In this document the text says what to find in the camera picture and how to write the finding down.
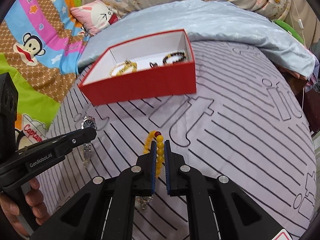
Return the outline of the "person's left hand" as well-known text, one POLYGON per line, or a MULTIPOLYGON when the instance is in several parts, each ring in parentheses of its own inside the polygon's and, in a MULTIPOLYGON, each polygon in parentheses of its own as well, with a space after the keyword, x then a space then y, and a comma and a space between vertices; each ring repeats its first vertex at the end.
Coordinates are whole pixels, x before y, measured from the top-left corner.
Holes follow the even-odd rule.
MULTIPOLYGON (((42 225, 49 219, 50 214, 44 203, 39 181, 33 178, 29 183, 31 190, 25 195, 25 201, 31 207, 37 224, 42 225)), ((20 210, 17 204, 3 193, 1 193, 1 208, 16 232, 23 237, 29 237, 26 229, 18 220, 17 216, 20 215, 20 210)))

